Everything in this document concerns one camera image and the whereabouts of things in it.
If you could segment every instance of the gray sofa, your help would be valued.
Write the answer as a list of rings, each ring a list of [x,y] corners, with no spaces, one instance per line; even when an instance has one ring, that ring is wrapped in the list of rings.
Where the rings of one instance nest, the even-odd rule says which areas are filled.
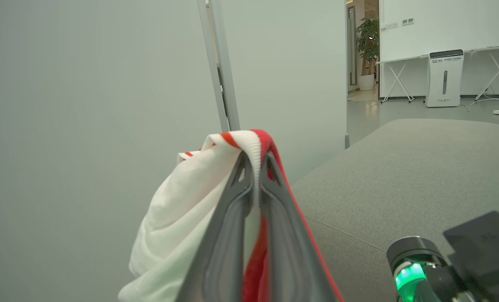
[[[292,186],[346,302],[393,302],[389,245],[499,211],[499,125],[390,122]]]

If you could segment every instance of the floor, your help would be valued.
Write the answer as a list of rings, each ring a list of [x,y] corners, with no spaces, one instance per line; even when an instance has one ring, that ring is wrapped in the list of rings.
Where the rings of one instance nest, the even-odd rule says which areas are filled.
[[[364,102],[364,101],[376,101],[377,99],[378,99],[378,84],[375,84],[372,90],[366,90],[366,91],[355,90],[349,92],[348,94],[349,101]]]
[[[473,101],[474,98],[462,98],[460,103],[470,105]],[[350,134],[350,144],[353,145],[395,119],[459,119],[499,124],[499,115],[492,113],[496,109],[499,109],[499,101],[475,103],[468,111],[464,106],[427,108],[423,99],[415,99],[412,103],[408,103],[407,99],[391,99],[380,104],[380,101],[373,100],[372,97],[370,101],[357,98],[357,101],[348,102],[347,130]]]

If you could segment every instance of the white partition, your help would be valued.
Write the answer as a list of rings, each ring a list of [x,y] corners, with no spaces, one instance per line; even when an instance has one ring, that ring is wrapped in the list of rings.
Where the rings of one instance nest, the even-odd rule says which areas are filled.
[[[402,20],[414,19],[401,26]],[[398,22],[380,31],[380,60],[395,60],[445,50],[472,50],[499,46],[499,0],[380,0],[380,21]],[[493,52],[499,62],[499,52]],[[393,63],[400,70],[403,62]],[[410,61],[402,78],[414,96],[426,96],[426,60]],[[497,73],[487,52],[469,53],[464,58],[461,94],[477,95]],[[382,66],[380,96],[387,94],[395,77]],[[488,94],[499,94],[499,77]],[[397,85],[392,97],[405,96]]]
[[[220,131],[197,1],[0,0],[0,302],[117,300],[176,153]]]
[[[293,183],[345,148],[345,2],[219,1],[240,128],[272,135]]]

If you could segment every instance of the red stripe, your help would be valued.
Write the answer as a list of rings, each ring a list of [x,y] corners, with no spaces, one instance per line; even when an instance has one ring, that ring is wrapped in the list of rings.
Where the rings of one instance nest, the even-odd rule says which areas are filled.
[[[307,222],[305,221],[305,217],[303,216],[303,214],[300,210],[300,207],[298,206],[298,203],[296,202],[296,199],[294,198],[294,195],[292,194],[292,191],[290,189],[290,185],[288,184],[288,180],[286,179],[285,171],[283,170],[281,157],[280,157],[279,151],[276,147],[276,144],[274,143],[274,140],[271,138],[271,136],[267,132],[265,132],[263,130],[251,129],[251,131],[255,132],[257,134],[257,136],[259,137],[259,140],[261,140],[261,161],[264,159],[264,155],[268,151],[271,151],[273,153],[274,157],[276,158],[277,165],[279,166],[279,168],[281,170],[281,174],[283,176],[283,179],[285,180],[285,184],[288,188],[288,191],[290,192],[290,196],[292,197],[292,201],[294,201],[294,205],[296,206],[298,214],[300,215],[300,218],[303,221],[303,224],[305,225],[305,229],[307,230],[307,234],[309,235],[309,238],[311,239],[311,242],[313,243],[313,246],[315,248],[315,252],[318,255],[320,263],[322,263],[322,267],[324,268],[324,273],[326,274],[326,277],[328,278],[328,282],[332,286],[332,290],[333,290],[335,296],[339,299],[339,301],[345,302],[345,300],[343,299],[343,297],[341,295],[341,292],[338,290],[337,285],[335,284],[335,281],[333,280],[332,274],[328,270],[328,266],[326,266],[326,262],[324,262],[324,258],[322,257],[322,253],[320,253],[320,249],[318,248],[318,245],[316,245],[316,241],[313,237],[313,234],[311,233],[311,230],[309,229],[309,226],[307,225]],[[259,234],[259,239],[257,240],[257,242],[259,242],[259,240],[262,240],[262,239],[263,238],[261,238],[261,236]],[[263,290],[265,292],[269,292],[269,289],[266,287]]]
[[[268,283],[262,283],[263,279],[268,280],[268,277],[263,273],[268,271],[266,266],[266,255],[268,252],[268,228],[266,226],[266,218],[261,214],[261,225],[259,227],[259,235],[251,256],[249,257],[246,271],[244,271],[242,283],[242,302],[268,302]]]
[[[238,148],[240,149],[240,146],[238,146],[238,144],[234,141],[234,138],[233,136],[230,134],[230,132],[223,132],[220,134],[221,137],[223,137],[223,139],[229,143],[229,145],[235,147],[235,148]]]

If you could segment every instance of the green light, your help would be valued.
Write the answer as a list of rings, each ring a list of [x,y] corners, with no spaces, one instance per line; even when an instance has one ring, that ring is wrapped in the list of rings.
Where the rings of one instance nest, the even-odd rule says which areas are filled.
[[[426,279],[423,268],[419,263],[405,267],[395,278],[395,284],[403,302],[412,302],[415,297],[417,283]]]

